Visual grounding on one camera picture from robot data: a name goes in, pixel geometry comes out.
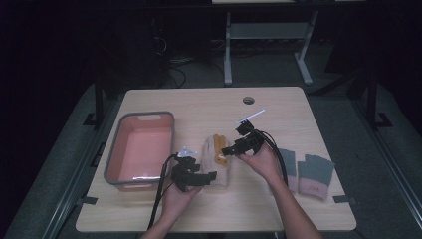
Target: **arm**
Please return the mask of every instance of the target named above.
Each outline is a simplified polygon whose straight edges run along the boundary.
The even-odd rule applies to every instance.
[[[277,158],[266,143],[255,155],[241,154],[237,157],[267,181],[276,199],[287,238],[322,238],[283,182]]]
[[[164,193],[160,218],[140,238],[164,238],[201,189],[194,187],[188,192],[182,192],[172,183]]]

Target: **gray floor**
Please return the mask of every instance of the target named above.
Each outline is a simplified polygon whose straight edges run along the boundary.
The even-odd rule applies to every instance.
[[[315,83],[306,86],[293,57],[298,45],[299,43],[265,43],[255,50],[256,55],[247,58],[234,57],[232,87],[298,86],[305,92],[311,92],[338,77],[323,72],[331,46],[311,45],[306,62]],[[177,69],[186,74],[183,88],[223,87],[222,56],[217,55],[212,60],[214,64],[197,61],[178,66]],[[181,74],[175,71],[171,73],[177,82],[182,81]],[[164,87],[173,88],[174,84],[169,81]],[[350,239],[422,238],[421,228],[398,190],[366,122],[362,120],[358,109],[364,105],[364,98],[358,102],[349,100],[345,95],[347,87],[347,84],[340,86],[324,97],[309,97],[316,122],[335,162],[344,191],[349,198],[355,200],[351,208],[357,221],[357,231],[323,232],[323,236]],[[393,127],[381,128],[379,134],[397,159],[397,164],[415,194],[421,198],[421,137],[400,112],[393,97],[382,88],[379,88],[378,92],[378,109],[386,113],[393,123]],[[87,114],[95,110],[93,87],[81,97],[15,217],[7,238],[43,237],[81,158],[97,150],[99,142],[107,140],[120,101],[121,98],[108,101],[106,121],[99,132],[92,126],[83,126]],[[75,201],[88,189],[95,170],[89,166],[84,168],[76,193],[71,195],[74,200],[71,201]],[[75,210],[69,213],[58,238],[137,238],[141,235],[137,232],[78,232],[75,223],[80,209],[81,206],[76,206]],[[168,235],[168,238],[206,238],[206,235],[175,234]],[[225,238],[274,238],[274,235],[228,234]]]

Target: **wrist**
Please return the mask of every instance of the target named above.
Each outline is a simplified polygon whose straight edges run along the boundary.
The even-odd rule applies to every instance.
[[[266,177],[265,180],[272,189],[283,186],[285,184],[282,176],[279,174],[270,175]]]
[[[170,229],[173,227],[174,223],[176,223],[177,218],[167,216],[167,215],[161,215],[161,217],[158,219],[157,224],[161,224],[163,227],[166,227]]]

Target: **finger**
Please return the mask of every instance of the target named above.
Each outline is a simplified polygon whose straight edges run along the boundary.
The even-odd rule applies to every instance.
[[[193,187],[192,189],[190,189],[188,191],[189,195],[193,198],[194,196],[196,196],[196,194],[198,194],[200,191],[202,190],[202,187]]]
[[[271,149],[270,146],[266,142],[264,142],[261,145],[260,151],[264,151],[264,150],[268,150],[268,149]]]
[[[167,188],[171,183],[173,182],[173,180],[171,180],[170,177],[166,177],[164,178],[164,183],[163,183],[163,187]]]
[[[236,155],[236,157],[241,159],[244,162],[248,162],[249,159],[251,158],[251,155],[247,155],[247,154],[243,153],[243,154]]]

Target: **dark background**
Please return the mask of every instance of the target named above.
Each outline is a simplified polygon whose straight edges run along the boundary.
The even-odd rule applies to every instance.
[[[369,7],[347,14],[321,11],[313,41],[337,42],[330,72],[346,74],[370,56],[379,83],[421,133],[418,2],[370,1]],[[207,48],[207,40],[224,37],[224,13],[184,13],[177,21],[168,14],[155,25],[149,17],[133,10],[92,11],[78,1],[0,2],[0,236],[76,102],[96,78],[104,80],[110,98],[127,89],[159,88],[165,79],[165,58],[154,54],[153,35],[165,36],[170,47],[179,49]],[[119,33],[134,26],[138,27],[133,35]],[[143,44],[136,45],[135,40]],[[135,66],[143,67],[133,72]]]

